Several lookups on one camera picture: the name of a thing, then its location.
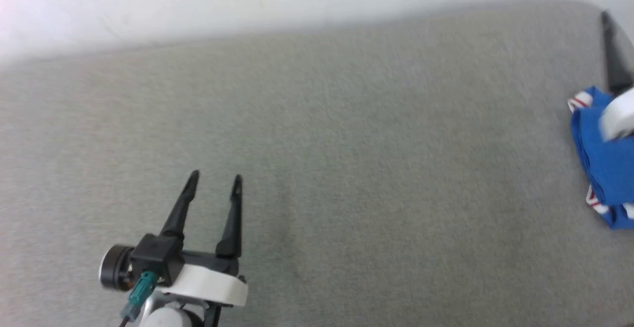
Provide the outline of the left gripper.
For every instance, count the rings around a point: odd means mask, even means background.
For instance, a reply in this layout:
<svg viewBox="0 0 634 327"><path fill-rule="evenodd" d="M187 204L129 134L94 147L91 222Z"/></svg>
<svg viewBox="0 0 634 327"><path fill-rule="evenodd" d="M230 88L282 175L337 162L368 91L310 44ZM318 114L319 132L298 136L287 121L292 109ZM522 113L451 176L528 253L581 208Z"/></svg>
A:
<svg viewBox="0 0 634 327"><path fill-rule="evenodd" d="M200 171L190 174L160 235L184 240L184 226L189 205L196 196ZM229 196L229 213L215 254L184 251L184 266L170 286L158 291L169 297L189 301L213 302L244 307L249 293L248 284L240 279L238 259L242 255L243 238L243 178L236 175Z"/></svg>

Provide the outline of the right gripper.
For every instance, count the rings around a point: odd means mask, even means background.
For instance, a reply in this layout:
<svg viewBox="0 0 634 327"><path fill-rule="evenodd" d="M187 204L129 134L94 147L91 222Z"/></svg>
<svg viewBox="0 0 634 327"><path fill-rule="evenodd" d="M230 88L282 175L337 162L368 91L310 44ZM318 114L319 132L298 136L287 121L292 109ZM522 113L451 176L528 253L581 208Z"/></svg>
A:
<svg viewBox="0 0 634 327"><path fill-rule="evenodd" d="M602 111L599 119L602 140L607 142L634 134L634 80L616 41L616 24L609 11L602 11L600 21L607 85L616 97Z"/></svg>

